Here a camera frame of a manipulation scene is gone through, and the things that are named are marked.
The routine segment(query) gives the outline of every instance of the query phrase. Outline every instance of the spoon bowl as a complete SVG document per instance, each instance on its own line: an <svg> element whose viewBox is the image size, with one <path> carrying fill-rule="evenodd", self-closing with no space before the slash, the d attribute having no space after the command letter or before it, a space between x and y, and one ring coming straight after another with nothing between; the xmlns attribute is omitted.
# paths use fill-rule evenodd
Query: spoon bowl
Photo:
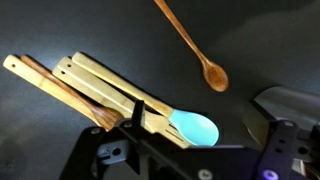
<svg viewBox="0 0 320 180"><path fill-rule="evenodd" d="M223 92L228 88L229 80L227 73L216 63L203 56L201 60L203 76L209 86L217 92Z"/></svg>
<svg viewBox="0 0 320 180"><path fill-rule="evenodd" d="M185 139L196 146L213 146L219 139L217 126L200 114L174 109L169 120Z"/></svg>

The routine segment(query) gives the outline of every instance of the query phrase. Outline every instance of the dark gray surface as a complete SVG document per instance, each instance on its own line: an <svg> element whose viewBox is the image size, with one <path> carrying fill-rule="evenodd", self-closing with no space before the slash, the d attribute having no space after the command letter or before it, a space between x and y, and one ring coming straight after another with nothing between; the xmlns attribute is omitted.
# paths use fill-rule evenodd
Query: dark gray surface
<svg viewBox="0 0 320 180"><path fill-rule="evenodd" d="M273 87L254 98L275 119L290 119L312 131L320 121L320 95L285 87Z"/></svg>
<svg viewBox="0 0 320 180"><path fill-rule="evenodd" d="M83 51L160 100L206 113L220 144L254 145L241 117L261 90L320 92L319 1L168 4L225 68L227 92L209 88L196 56L152 0L2 0L0 59L28 54L52 69ZM57 179L80 132L94 124L4 68L0 82L0 153L11 154L11 179Z"/></svg>

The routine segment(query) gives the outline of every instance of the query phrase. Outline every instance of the metal screw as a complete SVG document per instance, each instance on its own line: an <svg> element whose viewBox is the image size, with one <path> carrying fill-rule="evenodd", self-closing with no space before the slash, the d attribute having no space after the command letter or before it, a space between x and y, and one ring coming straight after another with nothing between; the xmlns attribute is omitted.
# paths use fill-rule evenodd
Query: metal screw
<svg viewBox="0 0 320 180"><path fill-rule="evenodd" d="M269 169L266 169L263 171L263 177L265 180L278 180L279 179L279 175Z"/></svg>
<svg viewBox="0 0 320 180"><path fill-rule="evenodd" d="M211 180L212 173L208 169L200 169L198 172L198 177L200 180Z"/></svg>
<svg viewBox="0 0 320 180"><path fill-rule="evenodd" d="M132 123L131 122L126 122L126 123L124 123L124 127L125 128L131 128L132 127Z"/></svg>
<svg viewBox="0 0 320 180"><path fill-rule="evenodd" d="M101 132L100 128L93 128L91 129L91 134L99 134Z"/></svg>
<svg viewBox="0 0 320 180"><path fill-rule="evenodd" d="M286 125L286 126L291 126L291 127L293 126L292 122L288 122L288 121L287 121L287 122L284 122L284 125Z"/></svg>

